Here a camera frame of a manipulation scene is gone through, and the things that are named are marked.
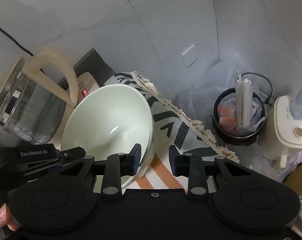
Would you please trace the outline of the person's right hand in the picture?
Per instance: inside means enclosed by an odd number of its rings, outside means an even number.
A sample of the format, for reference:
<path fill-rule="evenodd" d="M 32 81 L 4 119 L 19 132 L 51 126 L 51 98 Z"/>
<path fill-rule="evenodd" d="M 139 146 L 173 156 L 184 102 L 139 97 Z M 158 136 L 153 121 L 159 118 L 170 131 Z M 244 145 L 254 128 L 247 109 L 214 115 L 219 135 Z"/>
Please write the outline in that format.
<path fill-rule="evenodd" d="M 7 204 L 0 207 L 0 229 L 7 226 L 11 231 L 16 231 L 18 226 L 15 224 Z"/>

